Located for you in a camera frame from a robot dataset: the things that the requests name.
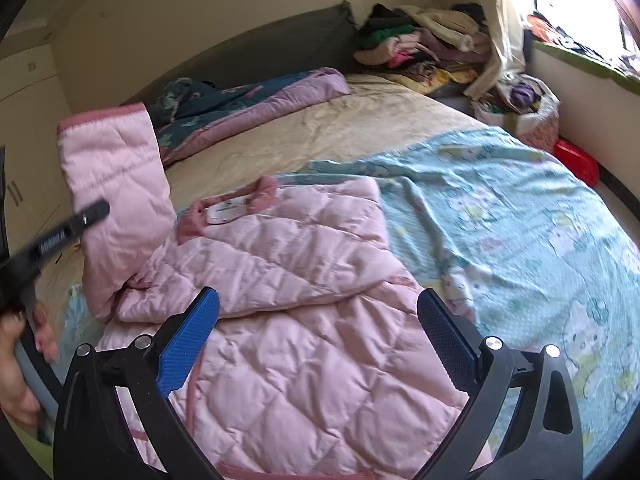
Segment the plastic bag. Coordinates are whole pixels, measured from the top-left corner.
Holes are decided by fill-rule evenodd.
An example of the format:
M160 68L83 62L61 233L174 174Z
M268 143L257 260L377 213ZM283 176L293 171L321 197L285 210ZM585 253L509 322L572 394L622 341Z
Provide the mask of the plastic bag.
M489 126L500 126L527 146L553 153L558 140L560 101L539 79L526 74L518 74L511 82L522 81L536 84L542 90L538 111L529 114L494 113L490 105L483 101L473 101L476 119Z

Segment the cabinet handle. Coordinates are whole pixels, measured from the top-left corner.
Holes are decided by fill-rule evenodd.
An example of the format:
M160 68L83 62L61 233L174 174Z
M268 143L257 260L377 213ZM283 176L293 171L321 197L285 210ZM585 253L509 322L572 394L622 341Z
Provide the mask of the cabinet handle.
M14 190L11 189L11 186L7 186L6 188L9 190L9 194L11 195L11 198L14 199L15 206L18 207L20 203L18 202L18 199L15 197Z
M15 183L15 180L12 180L11 184L12 184L12 186L14 186L14 191L18 195L18 198L20 199L20 202L21 203L24 202L24 199L22 198L22 193L18 189L18 185Z

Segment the blue gripper pad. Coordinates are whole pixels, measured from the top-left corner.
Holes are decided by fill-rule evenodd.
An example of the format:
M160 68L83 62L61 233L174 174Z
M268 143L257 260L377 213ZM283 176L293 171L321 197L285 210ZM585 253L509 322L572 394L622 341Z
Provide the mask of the blue gripper pad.
M470 343L482 341L480 334L468 319L450 314L433 289L428 288L420 293L417 311L422 329L453 385L470 396L475 394L479 387L478 356ZM469 342L465 335L471 335L474 341Z
M219 312L218 293L210 288L201 295L187 319L160 354L156 384L164 397L184 386L184 381L218 320Z

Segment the cabinet door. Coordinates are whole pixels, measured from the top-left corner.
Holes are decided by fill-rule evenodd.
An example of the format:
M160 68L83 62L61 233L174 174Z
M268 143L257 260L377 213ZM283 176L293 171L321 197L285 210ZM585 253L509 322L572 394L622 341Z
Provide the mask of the cabinet door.
M8 187L5 215L11 251L35 236L60 208L70 210L56 147L58 121L68 114L55 76L0 102L0 143L6 145Z

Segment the dark gray headboard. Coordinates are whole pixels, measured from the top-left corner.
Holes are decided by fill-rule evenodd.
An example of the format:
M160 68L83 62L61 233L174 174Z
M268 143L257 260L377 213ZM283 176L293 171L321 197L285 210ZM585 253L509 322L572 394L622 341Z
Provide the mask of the dark gray headboard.
M153 104L167 83L179 77L231 88L323 66L357 70L358 46L347 1L254 28L201 52L149 83L126 101Z

